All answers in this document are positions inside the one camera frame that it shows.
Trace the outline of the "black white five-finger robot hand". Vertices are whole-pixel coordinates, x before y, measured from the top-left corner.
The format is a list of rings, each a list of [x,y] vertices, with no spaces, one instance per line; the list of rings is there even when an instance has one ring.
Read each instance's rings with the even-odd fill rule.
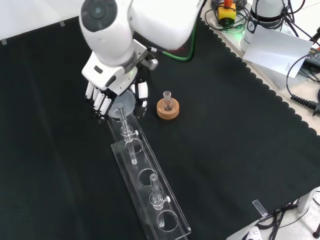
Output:
[[[82,69],[88,85],[85,98],[91,102],[98,118],[119,118],[119,106],[126,115],[141,118],[148,107],[148,81],[151,71],[139,63],[125,73],[123,67],[108,67],[92,53]]]

